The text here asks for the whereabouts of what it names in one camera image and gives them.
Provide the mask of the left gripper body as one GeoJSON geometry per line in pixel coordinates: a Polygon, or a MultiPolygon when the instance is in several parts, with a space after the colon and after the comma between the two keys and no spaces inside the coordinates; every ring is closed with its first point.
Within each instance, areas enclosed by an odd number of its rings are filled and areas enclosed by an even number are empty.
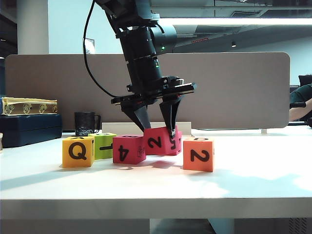
{"type": "Polygon", "coordinates": [[[161,78],[155,82],[151,82],[151,90],[135,90],[132,84],[127,85],[127,91],[131,92],[131,95],[118,96],[111,99],[111,103],[115,105],[121,105],[124,102],[133,101],[136,102],[149,102],[153,99],[162,98],[172,95],[185,95],[190,94],[197,88],[196,83],[185,83],[182,78],[161,78]]]}

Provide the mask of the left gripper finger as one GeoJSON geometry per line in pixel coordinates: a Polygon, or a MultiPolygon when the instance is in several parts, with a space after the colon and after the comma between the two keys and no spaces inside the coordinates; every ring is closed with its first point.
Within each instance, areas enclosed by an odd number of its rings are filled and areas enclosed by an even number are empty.
{"type": "Polygon", "coordinates": [[[144,103],[121,104],[121,110],[140,130],[151,128],[147,107],[144,103]]]}
{"type": "Polygon", "coordinates": [[[181,100],[180,96],[166,96],[162,98],[162,103],[159,105],[171,138],[176,135],[176,115],[181,100]]]}

